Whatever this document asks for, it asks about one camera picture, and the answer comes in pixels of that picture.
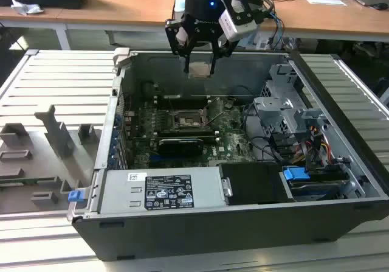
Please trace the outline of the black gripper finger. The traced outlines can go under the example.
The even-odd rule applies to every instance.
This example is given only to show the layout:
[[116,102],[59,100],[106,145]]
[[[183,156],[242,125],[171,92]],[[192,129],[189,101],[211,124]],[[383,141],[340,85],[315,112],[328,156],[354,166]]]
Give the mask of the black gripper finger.
[[210,63],[210,75],[213,75],[215,72],[216,61],[220,58],[230,57],[238,43],[239,41],[226,41],[224,45],[219,47],[218,41],[216,39],[211,40],[210,44],[212,46],[212,57]]
[[184,73],[189,73],[192,46],[190,44],[189,34],[185,30],[185,25],[187,25],[185,17],[181,19],[168,19],[165,22],[165,32],[172,53],[184,58]]

